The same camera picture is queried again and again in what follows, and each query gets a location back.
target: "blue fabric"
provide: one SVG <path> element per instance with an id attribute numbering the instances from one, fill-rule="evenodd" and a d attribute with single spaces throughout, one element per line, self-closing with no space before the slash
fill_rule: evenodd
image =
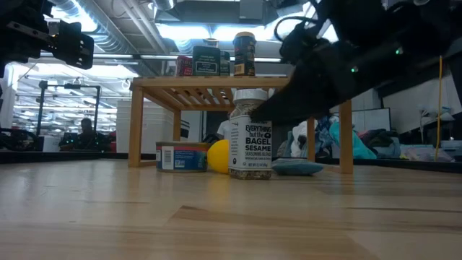
<path id="1" fill-rule="evenodd" d="M 278 159 L 273 161 L 271 167 L 278 175 L 283 176 L 311 176 L 323 170 L 322 165 L 306 159 Z"/>
<path id="2" fill-rule="evenodd" d="M 340 124 L 335 122 L 329 129 L 331 137 L 335 144 L 340 147 Z M 355 159 L 377 159 L 377 156 L 369 150 L 361 141 L 361 139 L 353 132 L 353 158 Z"/>
<path id="3" fill-rule="evenodd" d="M 318 126 L 316 126 L 315 130 L 315 142 L 319 142 L 319 145 L 316 145 L 316 152 L 320 150 L 330 147 L 334 141 L 329 134 L 329 129 L 331 128 L 331 122 L 329 121 L 328 116 L 324 116 L 318 120 Z"/>

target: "jar lid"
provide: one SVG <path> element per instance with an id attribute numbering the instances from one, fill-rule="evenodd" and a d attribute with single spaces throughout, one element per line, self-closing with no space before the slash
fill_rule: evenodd
<path id="1" fill-rule="evenodd" d="M 265 90 L 236 90 L 234 94 L 234 103 L 238 100 L 262 100 L 266 101 L 268 99 L 268 93 Z"/>

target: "cable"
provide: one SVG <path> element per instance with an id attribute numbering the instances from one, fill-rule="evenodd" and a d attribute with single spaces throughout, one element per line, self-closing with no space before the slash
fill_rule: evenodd
<path id="1" fill-rule="evenodd" d="M 441 92 L 443 88 L 443 57 L 440 56 L 440 94 L 438 99 L 438 127 L 437 127 L 437 141 L 436 141 L 436 149 L 435 149 L 435 162 L 438 159 L 438 150 L 440 148 L 441 142 Z"/>
<path id="2" fill-rule="evenodd" d="M 8 86 L 8 88 L 13 87 L 14 84 L 18 83 L 22 78 L 26 77 L 26 76 L 29 74 L 29 72 L 30 72 L 32 69 L 35 68 L 35 65 L 37 65 L 37 64 L 38 64 L 38 62 L 35 62 L 34 65 L 32 65 L 32 66 L 26 71 L 26 73 L 24 73 L 19 79 L 17 79 L 16 82 L 11 83 L 11 84 Z"/>
<path id="3" fill-rule="evenodd" d="M 285 17 L 285 18 L 282 18 L 282 19 L 280 19 L 279 22 L 277 22 L 276 27 L 274 27 L 274 37 L 276 37 L 276 39 L 280 40 L 280 41 L 282 41 L 282 38 L 277 33 L 277 28 L 285 20 L 300 20 L 300 21 L 302 21 L 304 23 L 306 23 L 306 22 L 312 22 L 314 24 L 318 23 L 318 21 L 316 19 L 311 19 L 311 18 L 308 18 L 308 17 Z"/>

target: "jar label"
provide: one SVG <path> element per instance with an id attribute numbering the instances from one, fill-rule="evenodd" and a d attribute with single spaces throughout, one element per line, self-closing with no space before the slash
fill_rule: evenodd
<path id="1" fill-rule="evenodd" d="M 236 116 L 230 119 L 230 125 L 229 168 L 271 170 L 271 122 Z"/>

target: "shelf slat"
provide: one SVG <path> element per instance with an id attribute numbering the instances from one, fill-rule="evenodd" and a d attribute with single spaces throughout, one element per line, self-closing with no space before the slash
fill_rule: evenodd
<path id="1" fill-rule="evenodd" d="M 134 84 L 140 87 L 171 87 L 189 89 L 191 87 L 226 88 L 283 88 L 289 79 L 287 77 L 142 77 L 134 79 Z"/>

